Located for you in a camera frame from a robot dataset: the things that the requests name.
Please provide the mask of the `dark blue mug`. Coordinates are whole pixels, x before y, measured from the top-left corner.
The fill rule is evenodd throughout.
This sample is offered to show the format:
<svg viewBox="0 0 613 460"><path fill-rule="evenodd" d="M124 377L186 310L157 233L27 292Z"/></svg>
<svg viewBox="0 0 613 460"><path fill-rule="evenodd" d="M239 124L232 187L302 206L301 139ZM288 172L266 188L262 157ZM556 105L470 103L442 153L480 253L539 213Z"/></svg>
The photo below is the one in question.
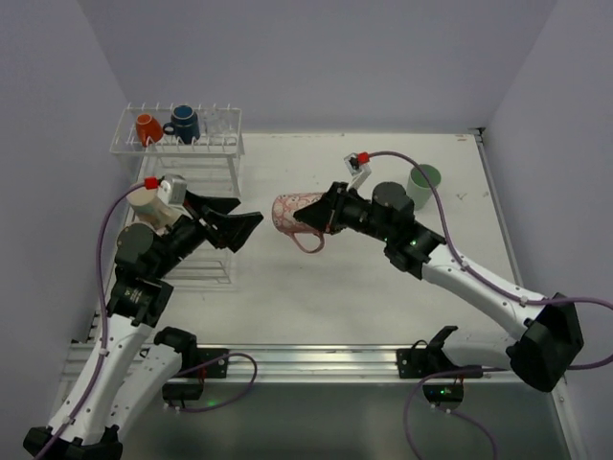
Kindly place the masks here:
<svg viewBox="0 0 613 460"><path fill-rule="evenodd" d="M189 105L178 105L170 114L170 121L163 125L166 135L178 138L184 145L192 145L200 138L200 126L195 110Z"/></svg>

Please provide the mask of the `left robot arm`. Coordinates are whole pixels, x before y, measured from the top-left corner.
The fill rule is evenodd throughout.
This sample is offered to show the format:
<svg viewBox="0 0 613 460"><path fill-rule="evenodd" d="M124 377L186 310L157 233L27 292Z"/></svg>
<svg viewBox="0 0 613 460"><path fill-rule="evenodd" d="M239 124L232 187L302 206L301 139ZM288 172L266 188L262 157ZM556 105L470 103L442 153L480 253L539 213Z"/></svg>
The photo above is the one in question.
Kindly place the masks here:
<svg viewBox="0 0 613 460"><path fill-rule="evenodd" d="M135 221L119 234L115 283L100 292L100 332L71 393L23 446L35 459L119 459L127 433L173 377L201 369L196 337L155 330L173 292L166 276L202 243L238 252L262 222L235 214L230 197L182 194L185 211L164 231Z"/></svg>

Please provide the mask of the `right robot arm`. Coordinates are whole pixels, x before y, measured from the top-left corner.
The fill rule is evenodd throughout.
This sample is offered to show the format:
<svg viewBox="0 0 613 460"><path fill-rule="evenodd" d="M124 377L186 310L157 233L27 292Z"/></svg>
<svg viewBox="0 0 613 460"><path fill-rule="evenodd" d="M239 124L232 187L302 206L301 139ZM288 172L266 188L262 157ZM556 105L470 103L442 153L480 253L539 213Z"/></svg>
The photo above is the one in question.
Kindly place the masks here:
<svg viewBox="0 0 613 460"><path fill-rule="evenodd" d="M456 295L504 330L487 337L444 327L425 348L406 353L418 376L457 370L482 376L492 367L512 370L532 388L550 392L583 347L572 301L511 284L453 250L448 239L416 220L413 200L395 182L376 185L369 199L335 182L294 218L322 233L349 228L384 242L396 269Z"/></svg>

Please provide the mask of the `pink patterned mug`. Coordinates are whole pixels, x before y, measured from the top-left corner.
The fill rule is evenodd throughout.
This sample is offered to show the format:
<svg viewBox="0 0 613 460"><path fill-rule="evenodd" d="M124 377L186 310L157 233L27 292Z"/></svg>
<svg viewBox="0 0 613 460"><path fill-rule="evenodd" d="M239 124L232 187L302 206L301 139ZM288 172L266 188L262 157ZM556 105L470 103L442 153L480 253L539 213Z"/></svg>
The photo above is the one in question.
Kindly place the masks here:
<svg viewBox="0 0 613 460"><path fill-rule="evenodd" d="M275 229L289 237L294 244L306 254L317 254L325 247L324 234L305 223L296 220L294 214L303 210L321 198L322 193L296 193L278 195L272 204L271 219ZM318 239L314 248L303 246L298 235L311 235Z"/></svg>

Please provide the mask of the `cream floral mug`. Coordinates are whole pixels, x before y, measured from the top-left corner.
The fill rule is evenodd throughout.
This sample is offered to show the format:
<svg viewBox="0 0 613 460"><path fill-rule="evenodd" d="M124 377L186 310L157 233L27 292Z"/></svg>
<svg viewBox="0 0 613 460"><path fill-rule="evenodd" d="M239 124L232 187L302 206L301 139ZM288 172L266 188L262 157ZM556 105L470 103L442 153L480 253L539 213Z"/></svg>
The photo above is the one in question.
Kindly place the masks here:
<svg viewBox="0 0 613 460"><path fill-rule="evenodd" d="M135 217L149 224L155 231L172 226L181 216L178 211L166 205L155 190L139 188L127 196L127 201Z"/></svg>

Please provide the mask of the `light green cup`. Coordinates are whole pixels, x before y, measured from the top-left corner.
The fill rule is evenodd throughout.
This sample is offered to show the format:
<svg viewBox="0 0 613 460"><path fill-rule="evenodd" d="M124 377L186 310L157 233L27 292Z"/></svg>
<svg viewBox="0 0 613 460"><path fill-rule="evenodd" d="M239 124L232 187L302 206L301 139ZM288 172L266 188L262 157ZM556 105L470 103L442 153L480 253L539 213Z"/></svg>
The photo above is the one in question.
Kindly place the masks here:
<svg viewBox="0 0 613 460"><path fill-rule="evenodd" d="M422 209L432 197L431 186L437 189L442 181L440 171L432 165L413 167L408 178L406 193L413 200L415 210Z"/></svg>

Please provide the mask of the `clear plastic cup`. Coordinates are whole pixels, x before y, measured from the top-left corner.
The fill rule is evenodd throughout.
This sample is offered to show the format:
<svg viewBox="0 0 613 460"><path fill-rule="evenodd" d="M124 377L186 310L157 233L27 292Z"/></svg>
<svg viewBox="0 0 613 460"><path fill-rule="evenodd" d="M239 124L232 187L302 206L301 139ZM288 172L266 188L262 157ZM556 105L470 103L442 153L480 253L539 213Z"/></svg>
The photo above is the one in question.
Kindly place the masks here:
<svg viewBox="0 0 613 460"><path fill-rule="evenodd" d="M204 115L207 135L224 137L231 131L231 122L226 110L211 108Z"/></svg>

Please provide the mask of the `orange mug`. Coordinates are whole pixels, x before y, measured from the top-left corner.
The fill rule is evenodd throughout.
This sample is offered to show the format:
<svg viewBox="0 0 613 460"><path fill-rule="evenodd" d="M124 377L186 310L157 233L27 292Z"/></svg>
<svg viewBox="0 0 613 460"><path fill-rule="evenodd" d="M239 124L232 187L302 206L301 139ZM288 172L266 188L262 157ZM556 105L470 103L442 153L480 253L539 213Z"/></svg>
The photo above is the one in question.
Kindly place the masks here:
<svg viewBox="0 0 613 460"><path fill-rule="evenodd" d="M141 113L136 117L135 130L143 147L156 144L164 137L164 131L159 122L149 113Z"/></svg>

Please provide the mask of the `aluminium mounting rail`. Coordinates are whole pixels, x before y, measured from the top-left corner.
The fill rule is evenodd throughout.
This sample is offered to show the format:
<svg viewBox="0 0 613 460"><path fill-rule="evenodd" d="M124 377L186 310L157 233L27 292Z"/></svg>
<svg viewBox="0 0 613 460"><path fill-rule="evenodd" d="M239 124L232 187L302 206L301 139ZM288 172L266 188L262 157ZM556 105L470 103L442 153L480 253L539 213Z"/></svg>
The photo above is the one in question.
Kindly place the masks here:
<svg viewBox="0 0 613 460"><path fill-rule="evenodd" d="M91 343L72 344L59 381L73 383L88 359ZM231 353L251 356L258 365L255 382L261 383L395 383L417 381L402 365L409 362L397 357L400 348L410 345L198 345L200 349L227 348ZM244 357L229 358L223 379L206 380L224 383L247 383L253 365ZM519 382L511 371L485 374L486 382Z"/></svg>

